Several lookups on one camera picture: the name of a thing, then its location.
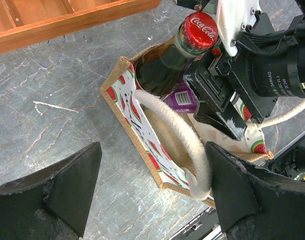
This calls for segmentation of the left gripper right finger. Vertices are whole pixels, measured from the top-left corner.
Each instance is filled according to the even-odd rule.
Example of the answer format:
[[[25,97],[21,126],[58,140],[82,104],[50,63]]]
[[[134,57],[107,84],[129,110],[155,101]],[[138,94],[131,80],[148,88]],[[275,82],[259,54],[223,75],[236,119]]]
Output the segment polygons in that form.
[[[305,240],[305,183],[206,144],[221,231],[229,240]]]

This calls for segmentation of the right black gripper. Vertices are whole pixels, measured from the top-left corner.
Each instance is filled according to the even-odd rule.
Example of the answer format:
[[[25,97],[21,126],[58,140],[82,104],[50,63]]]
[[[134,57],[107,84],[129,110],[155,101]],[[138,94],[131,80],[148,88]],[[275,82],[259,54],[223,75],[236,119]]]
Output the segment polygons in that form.
[[[256,23],[243,25],[231,41],[237,47],[236,56],[227,54],[219,38],[186,75],[198,99],[194,119],[235,141],[241,140],[247,128],[242,112],[260,124],[279,97],[305,99],[305,13],[279,31],[266,13],[254,15]],[[244,104],[241,112],[231,103],[233,95]]]

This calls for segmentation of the glass cola bottle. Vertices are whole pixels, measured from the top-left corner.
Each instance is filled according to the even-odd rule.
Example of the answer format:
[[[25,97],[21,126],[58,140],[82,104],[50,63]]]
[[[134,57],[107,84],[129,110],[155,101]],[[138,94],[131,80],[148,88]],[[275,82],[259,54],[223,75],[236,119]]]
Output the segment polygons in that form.
[[[168,96],[177,88],[185,67],[217,39],[217,24],[210,15],[204,12],[188,15],[170,40],[139,57],[135,64],[136,83],[152,95]]]

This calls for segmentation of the purple Fanta can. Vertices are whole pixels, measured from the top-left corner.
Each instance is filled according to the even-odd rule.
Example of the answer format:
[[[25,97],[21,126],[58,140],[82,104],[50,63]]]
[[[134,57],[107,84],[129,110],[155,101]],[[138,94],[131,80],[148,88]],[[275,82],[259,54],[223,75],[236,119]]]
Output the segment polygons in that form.
[[[163,102],[172,110],[181,114],[195,113],[197,108],[197,98],[182,77],[178,81],[177,88]]]

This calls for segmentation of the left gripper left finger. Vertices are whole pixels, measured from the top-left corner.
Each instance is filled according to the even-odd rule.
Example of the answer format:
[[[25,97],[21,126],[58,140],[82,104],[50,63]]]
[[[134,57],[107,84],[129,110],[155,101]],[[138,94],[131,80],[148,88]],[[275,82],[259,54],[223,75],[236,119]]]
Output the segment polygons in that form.
[[[0,185],[0,240],[78,240],[84,236],[102,149],[71,156]]]

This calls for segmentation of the burlap canvas watermelon bag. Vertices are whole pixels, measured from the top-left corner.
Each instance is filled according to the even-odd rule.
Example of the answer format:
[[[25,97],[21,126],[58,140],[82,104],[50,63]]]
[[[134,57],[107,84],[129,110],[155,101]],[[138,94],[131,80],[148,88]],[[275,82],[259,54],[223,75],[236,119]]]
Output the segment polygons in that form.
[[[100,92],[135,145],[158,187],[189,196],[185,170],[194,174],[195,167],[185,145],[167,123],[140,105],[133,95],[137,88],[133,63],[151,49],[149,47],[131,59],[119,57],[109,77],[101,85]],[[251,126],[246,131],[246,136],[241,141],[236,141],[224,137],[209,125],[198,123],[191,114],[180,113],[179,117],[203,143],[213,140],[248,162],[273,159],[273,154],[265,148],[262,132],[265,124]]]

